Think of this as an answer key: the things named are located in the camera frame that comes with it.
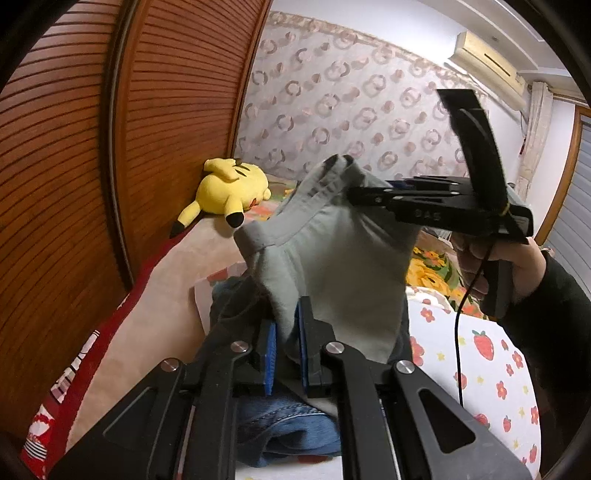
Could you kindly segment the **dark sleeve right forearm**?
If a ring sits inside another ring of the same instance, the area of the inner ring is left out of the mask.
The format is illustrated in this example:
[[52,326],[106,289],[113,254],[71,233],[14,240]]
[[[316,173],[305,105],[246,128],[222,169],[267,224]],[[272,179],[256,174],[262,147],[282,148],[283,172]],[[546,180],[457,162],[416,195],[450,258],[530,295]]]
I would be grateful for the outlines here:
[[590,409],[590,300],[559,262],[546,252],[542,257],[540,283],[500,324],[537,371],[568,445]]

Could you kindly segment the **person's right hand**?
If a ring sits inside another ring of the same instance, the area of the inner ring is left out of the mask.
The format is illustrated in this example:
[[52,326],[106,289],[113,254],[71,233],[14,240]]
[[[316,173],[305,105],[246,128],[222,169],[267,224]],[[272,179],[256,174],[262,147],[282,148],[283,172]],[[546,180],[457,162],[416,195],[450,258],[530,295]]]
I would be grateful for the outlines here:
[[[462,234],[452,235],[452,244],[457,253],[464,279],[474,283],[472,293],[482,300],[489,290],[488,281],[476,273],[490,247],[490,240],[476,239]],[[532,294],[540,285],[546,271],[546,259],[532,237],[527,244],[498,240],[492,247],[490,261],[504,260],[513,264],[513,303]]]

